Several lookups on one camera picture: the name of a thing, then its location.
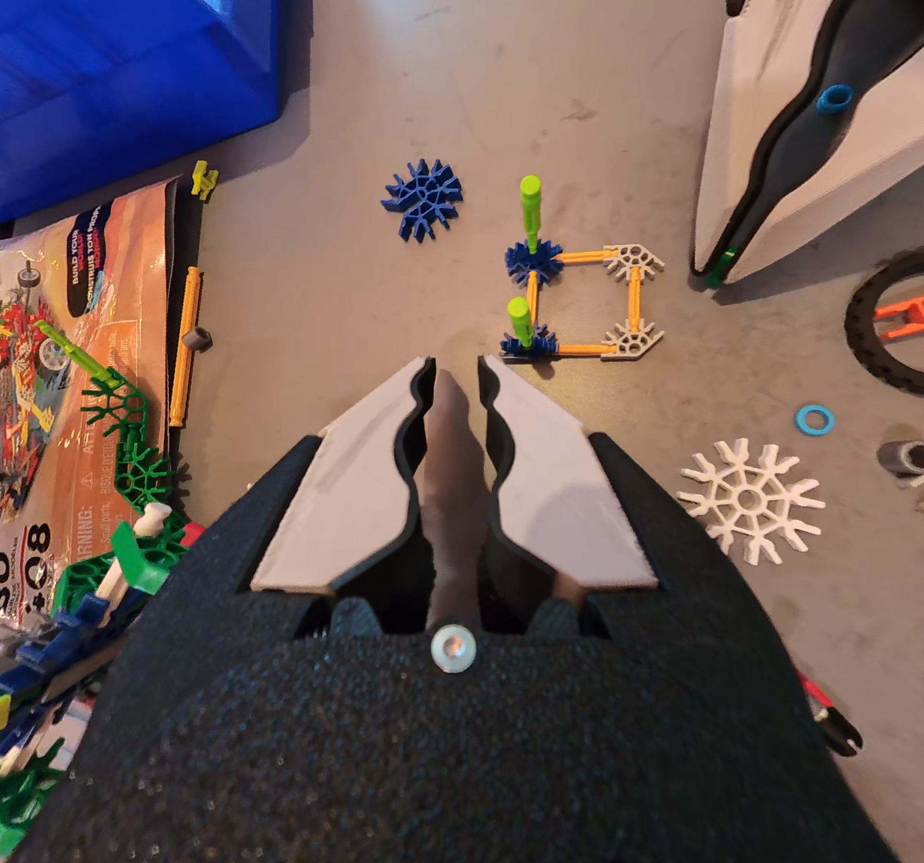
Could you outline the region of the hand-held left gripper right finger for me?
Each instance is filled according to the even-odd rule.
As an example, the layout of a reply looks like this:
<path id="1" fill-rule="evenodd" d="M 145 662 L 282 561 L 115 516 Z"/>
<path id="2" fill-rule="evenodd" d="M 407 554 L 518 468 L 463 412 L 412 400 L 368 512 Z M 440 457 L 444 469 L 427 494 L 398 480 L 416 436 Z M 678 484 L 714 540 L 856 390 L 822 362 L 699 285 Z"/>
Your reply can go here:
<path id="1" fill-rule="evenodd" d="M 581 631 L 590 594 L 655 590 L 644 554 L 581 422 L 493 355 L 478 361 L 486 452 L 494 468 L 478 567 L 486 631 L 524 634 L 571 603 Z"/>

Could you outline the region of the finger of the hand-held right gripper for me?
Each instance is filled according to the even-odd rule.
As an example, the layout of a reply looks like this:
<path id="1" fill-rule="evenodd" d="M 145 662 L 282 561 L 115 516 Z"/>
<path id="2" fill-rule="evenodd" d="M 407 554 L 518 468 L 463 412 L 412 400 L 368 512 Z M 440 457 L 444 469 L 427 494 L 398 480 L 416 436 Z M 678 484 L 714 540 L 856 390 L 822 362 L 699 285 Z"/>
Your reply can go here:
<path id="1" fill-rule="evenodd" d="M 819 88 L 783 132 L 725 284 L 775 264 L 923 161 L 923 0 L 848 0 Z"/>
<path id="2" fill-rule="evenodd" d="M 780 136 L 819 88 L 848 0 L 746 0 L 728 18 L 707 134 L 691 271 L 733 246 L 765 186 Z"/>

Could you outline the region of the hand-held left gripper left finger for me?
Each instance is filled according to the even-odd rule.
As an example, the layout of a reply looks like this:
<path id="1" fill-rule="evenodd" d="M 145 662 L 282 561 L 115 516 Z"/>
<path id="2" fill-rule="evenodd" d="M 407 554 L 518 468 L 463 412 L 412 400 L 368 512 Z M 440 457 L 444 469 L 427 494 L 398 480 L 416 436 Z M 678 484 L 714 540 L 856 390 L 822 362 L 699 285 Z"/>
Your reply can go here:
<path id="1" fill-rule="evenodd" d="M 415 358 L 321 431 L 253 592 L 363 600 L 387 634 L 425 629 L 435 568 L 415 477 L 435 377 L 435 359 Z"/>

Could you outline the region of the multicoloured toy construction model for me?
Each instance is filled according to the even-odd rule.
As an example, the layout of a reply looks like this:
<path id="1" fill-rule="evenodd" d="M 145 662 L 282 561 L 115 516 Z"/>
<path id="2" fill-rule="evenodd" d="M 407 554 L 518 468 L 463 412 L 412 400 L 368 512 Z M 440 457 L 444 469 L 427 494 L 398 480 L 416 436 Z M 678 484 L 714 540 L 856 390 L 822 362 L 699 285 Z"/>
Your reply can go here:
<path id="1" fill-rule="evenodd" d="M 114 488 L 137 517 L 117 526 L 107 554 L 63 571 L 49 620 L 33 630 L 2 623 L 2 860 L 28 833 L 63 774 L 52 764 L 64 738 L 40 754 L 45 733 L 105 675 L 145 604 L 199 536 L 167 502 L 173 473 L 148 442 L 145 395 L 47 322 L 38 329 L 89 376 L 83 394 L 93 403 L 82 411 L 89 425 L 105 422 L 104 435 L 115 436 Z"/>

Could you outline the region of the blue and yellow rod frame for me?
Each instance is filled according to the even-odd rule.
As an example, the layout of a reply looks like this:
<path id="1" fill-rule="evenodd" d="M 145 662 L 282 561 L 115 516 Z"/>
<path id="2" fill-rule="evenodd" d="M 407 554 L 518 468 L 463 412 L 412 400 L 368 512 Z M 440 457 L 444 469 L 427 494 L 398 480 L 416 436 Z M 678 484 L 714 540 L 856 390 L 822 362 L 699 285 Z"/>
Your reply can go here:
<path id="1" fill-rule="evenodd" d="M 504 254 L 506 272 L 523 294 L 507 304 L 513 332 L 500 343 L 501 356 L 508 361 L 539 359 L 593 359 L 597 361 L 637 361 L 648 355 L 664 340 L 664 331 L 642 315 L 641 332 L 631 334 L 627 322 L 629 269 L 639 266 L 644 283 L 664 270 L 664 262 L 641 244 L 606 245 L 598 250 L 565 252 L 560 245 L 540 237 L 542 187 L 538 176 L 524 176 L 519 185 L 525 239 L 509 247 Z M 627 313 L 596 344 L 561 343 L 546 324 L 539 321 L 539 297 L 566 269 L 600 266 L 627 288 Z"/>

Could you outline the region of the orange ladder connector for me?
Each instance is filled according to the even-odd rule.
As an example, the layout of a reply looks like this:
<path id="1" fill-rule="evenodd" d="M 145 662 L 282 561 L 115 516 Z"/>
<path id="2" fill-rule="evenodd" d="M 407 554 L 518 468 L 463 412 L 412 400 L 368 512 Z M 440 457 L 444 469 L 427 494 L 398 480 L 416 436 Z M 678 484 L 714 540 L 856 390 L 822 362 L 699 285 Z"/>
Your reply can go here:
<path id="1" fill-rule="evenodd" d="M 886 345 L 923 334 L 923 296 L 876 308 L 874 334 Z"/>

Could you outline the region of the white snowflake connector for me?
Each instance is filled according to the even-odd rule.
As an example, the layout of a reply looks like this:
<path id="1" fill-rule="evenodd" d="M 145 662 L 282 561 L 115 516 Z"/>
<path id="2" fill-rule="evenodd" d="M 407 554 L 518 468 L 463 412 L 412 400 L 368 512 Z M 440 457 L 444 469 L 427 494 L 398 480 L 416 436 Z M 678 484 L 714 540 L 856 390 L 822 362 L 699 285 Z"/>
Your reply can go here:
<path id="1" fill-rule="evenodd" d="M 822 534 L 817 515 L 826 502 L 801 466 L 776 444 L 753 451 L 745 438 L 716 441 L 680 469 L 685 486 L 676 499 L 723 554 L 750 567 L 779 566 L 783 550 L 806 554 Z"/>

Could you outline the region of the orange rod with grey clip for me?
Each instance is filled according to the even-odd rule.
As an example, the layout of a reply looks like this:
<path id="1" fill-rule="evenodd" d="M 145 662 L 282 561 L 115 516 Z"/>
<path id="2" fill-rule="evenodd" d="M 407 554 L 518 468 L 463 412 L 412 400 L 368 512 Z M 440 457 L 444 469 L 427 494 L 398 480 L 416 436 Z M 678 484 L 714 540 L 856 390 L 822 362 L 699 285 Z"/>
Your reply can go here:
<path id="1" fill-rule="evenodd" d="M 191 266 L 188 269 L 180 314 L 175 367 L 171 383 L 168 410 L 168 427 L 170 429 L 182 429 L 186 424 L 191 389 L 192 361 L 196 352 L 191 352 L 184 347 L 181 343 L 181 337 L 191 327 L 198 325 L 202 279 L 203 273 L 199 267 Z"/>

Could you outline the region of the black rubber tyre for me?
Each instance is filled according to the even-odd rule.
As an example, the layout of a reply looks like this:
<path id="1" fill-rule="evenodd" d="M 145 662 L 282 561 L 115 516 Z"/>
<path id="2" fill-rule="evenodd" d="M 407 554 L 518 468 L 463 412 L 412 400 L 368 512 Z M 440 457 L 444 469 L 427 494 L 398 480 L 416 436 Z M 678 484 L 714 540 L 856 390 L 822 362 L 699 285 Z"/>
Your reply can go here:
<path id="1" fill-rule="evenodd" d="M 882 294 L 891 286 L 923 272 L 923 249 L 895 255 L 883 268 L 861 283 L 847 304 L 847 345 L 861 366 L 873 377 L 902 392 L 921 397 L 923 372 L 898 361 L 885 348 L 874 326 L 874 312 Z"/>

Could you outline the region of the red toy set bag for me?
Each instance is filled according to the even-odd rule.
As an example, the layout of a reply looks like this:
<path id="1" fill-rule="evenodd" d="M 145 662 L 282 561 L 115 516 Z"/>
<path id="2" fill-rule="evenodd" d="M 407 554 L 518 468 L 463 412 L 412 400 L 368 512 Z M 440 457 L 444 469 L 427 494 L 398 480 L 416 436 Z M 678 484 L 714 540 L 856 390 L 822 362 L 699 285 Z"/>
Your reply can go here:
<path id="1" fill-rule="evenodd" d="M 65 568 L 110 549 L 133 518 L 116 491 L 110 418 L 88 423 L 89 375 L 37 326 L 141 389 L 148 440 L 165 441 L 168 251 L 176 188 L 163 183 L 2 242 L 1 607 L 52 612 Z"/>

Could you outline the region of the blue snowflake connector pair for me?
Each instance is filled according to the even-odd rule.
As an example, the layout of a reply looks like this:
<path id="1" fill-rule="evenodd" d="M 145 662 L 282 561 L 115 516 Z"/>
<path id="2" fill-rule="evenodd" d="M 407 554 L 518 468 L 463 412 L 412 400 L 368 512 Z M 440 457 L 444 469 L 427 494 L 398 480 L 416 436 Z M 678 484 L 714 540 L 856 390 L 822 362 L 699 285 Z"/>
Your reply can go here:
<path id="1" fill-rule="evenodd" d="M 394 184 L 385 187 L 388 198 L 381 205 L 401 216 L 398 234 L 403 241 L 422 243 L 426 236 L 436 237 L 434 225 L 450 228 L 458 216 L 456 206 L 464 199 L 463 187 L 452 167 L 441 160 L 428 164 L 421 158 L 408 169 L 408 179 L 395 175 Z"/>

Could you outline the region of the red connector assembly black caps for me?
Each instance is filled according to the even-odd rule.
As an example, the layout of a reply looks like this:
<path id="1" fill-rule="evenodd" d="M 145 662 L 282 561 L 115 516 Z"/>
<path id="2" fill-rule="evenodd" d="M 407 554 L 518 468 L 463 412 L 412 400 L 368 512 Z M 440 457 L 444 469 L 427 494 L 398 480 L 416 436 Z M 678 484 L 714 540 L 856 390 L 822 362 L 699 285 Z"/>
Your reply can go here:
<path id="1" fill-rule="evenodd" d="M 853 758 L 864 747 L 859 730 L 846 718 L 834 701 L 801 670 L 797 670 L 809 711 L 820 727 L 826 743 L 834 753 L 843 758 Z"/>

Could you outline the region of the blue plastic bin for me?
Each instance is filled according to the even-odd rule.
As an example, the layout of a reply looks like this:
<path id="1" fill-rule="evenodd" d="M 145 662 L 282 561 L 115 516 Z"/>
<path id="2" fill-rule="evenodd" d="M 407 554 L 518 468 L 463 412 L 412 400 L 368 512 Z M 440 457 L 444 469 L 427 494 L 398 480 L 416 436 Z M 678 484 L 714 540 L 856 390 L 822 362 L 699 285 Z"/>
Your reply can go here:
<path id="1" fill-rule="evenodd" d="M 274 122 L 279 0 L 2 0 L 2 223 Z"/>

